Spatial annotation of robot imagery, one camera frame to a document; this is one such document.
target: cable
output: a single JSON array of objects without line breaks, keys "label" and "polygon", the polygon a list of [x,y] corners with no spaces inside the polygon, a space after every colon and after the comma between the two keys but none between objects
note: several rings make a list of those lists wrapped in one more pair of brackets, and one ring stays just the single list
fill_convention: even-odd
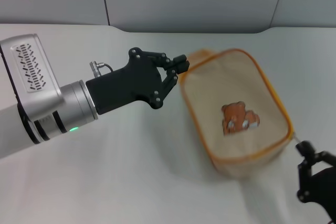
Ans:
[{"label": "cable", "polygon": [[105,67],[108,67],[108,68],[110,69],[110,71],[111,71],[111,72],[113,72],[113,69],[111,68],[111,66],[110,66],[110,65],[108,65],[108,64],[106,64],[106,63],[104,63],[104,66],[105,66]]}]

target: gray wall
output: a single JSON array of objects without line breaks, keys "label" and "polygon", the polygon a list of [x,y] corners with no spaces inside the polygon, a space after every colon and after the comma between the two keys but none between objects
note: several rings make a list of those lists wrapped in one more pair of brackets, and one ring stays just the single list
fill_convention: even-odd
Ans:
[{"label": "gray wall", "polygon": [[334,0],[0,0],[0,23],[256,33],[275,26],[336,27],[336,5]]}]

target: silver metal cylinder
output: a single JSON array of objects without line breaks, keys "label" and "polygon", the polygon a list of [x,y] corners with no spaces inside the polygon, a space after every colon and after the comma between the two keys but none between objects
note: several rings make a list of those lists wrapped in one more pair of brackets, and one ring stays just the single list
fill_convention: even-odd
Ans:
[{"label": "silver metal cylinder", "polygon": [[38,120],[49,139],[98,119],[83,81],[65,85],[60,90],[64,104],[53,114]]}]

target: robotic hand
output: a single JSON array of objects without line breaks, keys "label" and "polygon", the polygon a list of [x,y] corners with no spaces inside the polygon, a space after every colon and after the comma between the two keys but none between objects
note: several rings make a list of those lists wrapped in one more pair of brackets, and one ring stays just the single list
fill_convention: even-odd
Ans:
[{"label": "robotic hand", "polygon": [[[185,55],[129,50],[129,62],[113,71],[91,62],[94,79],[59,87],[36,34],[0,41],[0,158],[73,131],[136,100],[159,109],[186,72]],[[101,75],[99,68],[111,72]],[[162,81],[158,68],[166,71]]]},{"label": "robotic hand", "polygon": [[[308,141],[296,145],[299,153],[305,158],[298,166],[300,189],[297,192],[299,200],[303,203],[315,202],[320,204],[336,223],[336,157],[328,152],[316,153]],[[312,175],[311,168],[318,162],[325,162],[332,167]]]}]

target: bear illustration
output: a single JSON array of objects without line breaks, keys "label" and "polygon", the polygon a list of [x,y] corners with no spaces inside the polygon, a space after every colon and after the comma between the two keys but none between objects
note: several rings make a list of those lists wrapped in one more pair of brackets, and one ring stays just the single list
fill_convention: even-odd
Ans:
[{"label": "bear illustration", "polygon": [[224,114],[223,132],[224,135],[258,127],[260,118],[252,110],[245,110],[244,102],[231,103],[222,107]]}]

